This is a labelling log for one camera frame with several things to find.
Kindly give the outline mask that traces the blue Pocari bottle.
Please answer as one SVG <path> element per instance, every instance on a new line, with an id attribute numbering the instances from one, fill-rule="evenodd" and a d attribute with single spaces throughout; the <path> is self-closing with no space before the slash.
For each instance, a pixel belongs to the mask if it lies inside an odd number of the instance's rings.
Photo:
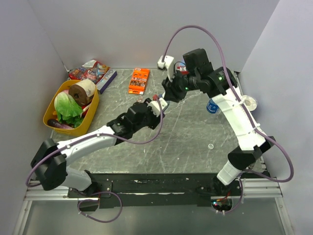
<path id="1" fill-rule="evenodd" d="M 220 113 L 220 108 L 218 105 L 213 101 L 213 99 L 210 99 L 207 106 L 206 110 L 211 113 L 211 114 L 219 114 Z"/>

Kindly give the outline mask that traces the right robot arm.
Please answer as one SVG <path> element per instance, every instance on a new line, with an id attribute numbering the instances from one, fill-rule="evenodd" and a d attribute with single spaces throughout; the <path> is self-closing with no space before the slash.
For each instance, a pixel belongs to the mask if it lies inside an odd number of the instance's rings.
<path id="1" fill-rule="evenodd" d="M 228 154 L 228 161 L 217 175 L 214 191 L 225 195 L 231 189 L 231 182 L 248 166 L 255 163 L 273 143 L 257 132 L 258 124 L 250 112 L 244 111 L 238 84 L 229 69 L 213 69 L 203 48 L 183 55 L 188 74 L 175 70 L 172 56 L 161 56 L 157 66 L 167 70 L 162 86 L 166 101 L 180 102 L 188 91 L 199 90 L 208 95 L 226 117 L 232 127 L 238 146 Z"/>

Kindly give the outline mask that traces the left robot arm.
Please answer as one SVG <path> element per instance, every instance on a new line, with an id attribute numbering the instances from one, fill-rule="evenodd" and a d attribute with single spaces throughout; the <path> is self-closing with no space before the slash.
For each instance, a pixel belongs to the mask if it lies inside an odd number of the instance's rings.
<path id="1" fill-rule="evenodd" d="M 161 127 L 166 106 L 163 98 L 147 98 L 144 102 L 134 103 L 127 112 L 91 133 L 68 141 L 44 141 L 31 162 L 26 185 L 30 186 L 30 178 L 35 175 L 44 190 L 65 186 L 79 190 L 86 197 L 93 196 L 97 184 L 91 174 L 73 169 L 70 164 L 102 148 L 122 142 L 134 143 L 133 134 L 144 127 Z"/>

